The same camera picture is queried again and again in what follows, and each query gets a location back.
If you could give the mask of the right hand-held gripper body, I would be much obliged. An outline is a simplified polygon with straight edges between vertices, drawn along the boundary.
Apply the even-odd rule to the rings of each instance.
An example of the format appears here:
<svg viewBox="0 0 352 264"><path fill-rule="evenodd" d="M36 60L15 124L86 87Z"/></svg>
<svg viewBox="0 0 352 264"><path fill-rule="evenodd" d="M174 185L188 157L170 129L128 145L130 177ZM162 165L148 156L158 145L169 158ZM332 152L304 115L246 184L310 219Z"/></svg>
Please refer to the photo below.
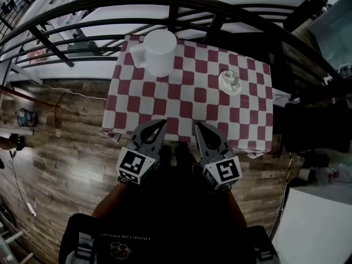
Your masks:
<svg viewBox="0 0 352 264"><path fill-rule="evenodd" d="M225 191L242 178L239 157L231 149L200 150L198 181L208 191Z"/></svg>

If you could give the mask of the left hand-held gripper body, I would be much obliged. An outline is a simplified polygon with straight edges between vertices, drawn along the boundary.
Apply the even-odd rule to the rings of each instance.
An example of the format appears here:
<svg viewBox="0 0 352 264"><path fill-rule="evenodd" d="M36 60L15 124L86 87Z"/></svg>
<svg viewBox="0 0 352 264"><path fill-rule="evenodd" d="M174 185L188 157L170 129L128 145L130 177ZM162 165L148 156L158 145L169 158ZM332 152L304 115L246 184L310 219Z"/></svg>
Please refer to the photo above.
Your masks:
<svg viewBox="0 0 352 264"><path fill-rule="evenodd" d="M160 160L160 139L142 140L132 136L127 147L122 147L116 169L122 178L141 184L147 174Z"/></svg>

